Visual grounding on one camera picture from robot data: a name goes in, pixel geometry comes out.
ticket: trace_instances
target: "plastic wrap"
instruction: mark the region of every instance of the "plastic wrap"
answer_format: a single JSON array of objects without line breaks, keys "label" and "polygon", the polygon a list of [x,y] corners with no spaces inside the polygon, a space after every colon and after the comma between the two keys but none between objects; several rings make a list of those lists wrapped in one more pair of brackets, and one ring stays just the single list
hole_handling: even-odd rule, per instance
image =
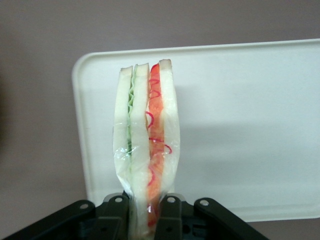
[{"label": "plastic wrap", "polygon": [[113,126],[116,174],[130,196],[129,238],[152,239],[159,202],[173,189],[180,155],[170,60],[122,68]]}]

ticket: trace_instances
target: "plastic wrapped sandwich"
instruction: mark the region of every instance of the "plastic wrapped sandwich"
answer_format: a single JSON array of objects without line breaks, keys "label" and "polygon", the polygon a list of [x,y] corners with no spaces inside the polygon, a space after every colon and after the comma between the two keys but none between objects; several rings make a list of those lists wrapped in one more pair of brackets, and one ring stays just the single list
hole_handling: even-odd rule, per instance
[{"label": "plastic wrapped sandwich", "polygon": [[180,155],[177,98],[169,59],[120,70],[115,101],[116,174],[130,196],[129,238],[152,239]]}]

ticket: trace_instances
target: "white tray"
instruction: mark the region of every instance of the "white tray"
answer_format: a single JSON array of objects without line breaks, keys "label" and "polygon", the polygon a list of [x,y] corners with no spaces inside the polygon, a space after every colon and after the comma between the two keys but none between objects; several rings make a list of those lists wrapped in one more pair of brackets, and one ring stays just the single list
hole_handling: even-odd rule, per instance
[{"label": "white tray", "polygon": [[120,68],[171,59],[175,191],[245,221],[320,217],[320,39],[90,53],[73,69],[88,199],[122,192],[112,144]]}]

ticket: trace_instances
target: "metal screw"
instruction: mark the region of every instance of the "metal screw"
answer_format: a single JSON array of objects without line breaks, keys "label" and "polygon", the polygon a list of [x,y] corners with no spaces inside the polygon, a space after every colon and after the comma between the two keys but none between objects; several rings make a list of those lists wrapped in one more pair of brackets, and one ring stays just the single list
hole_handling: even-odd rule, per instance
[{"label": "metal screw", "polygon": [[171,203],[171,204],[173,204],[176,201],[176,199],[173,196],[168,197],[166,200],[168,203]]},{"label": "metal screw", "polygon": [[122,202],[122,197],[117,197],[114,201],[116,203],[121,203]]},{"label": "metal screw", "polygon": [[80,206],[80,209],[87,209],[88,207],[89,207],[89,205],[87,203],[85,203]]},{"label": "metal screw", "polygon": [[209,206],[209,202],[207,201],[207,200],[204,200],[204,199],[202,199],[201,201],[200,201],[200,204],[202,205],[202,206]]}]

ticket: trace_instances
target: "tomato slice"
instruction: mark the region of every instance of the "tomato slice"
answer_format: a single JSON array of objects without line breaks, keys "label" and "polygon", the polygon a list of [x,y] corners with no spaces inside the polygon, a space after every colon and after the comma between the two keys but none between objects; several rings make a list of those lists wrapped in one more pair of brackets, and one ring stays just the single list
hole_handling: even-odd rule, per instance
[{"label": "tomato slice", "polygon": [[164,120],[161,116],[164,108],[160,85],[160,65],[151,68],[149,79],[148,114],[151,122],[148,125],[149,150],[150,150],[150,181],[147,186],[148,194],[148,226],[153,227],[159,216],[159,198],[161,192],[161,180],[165,161],[165,133]]}]

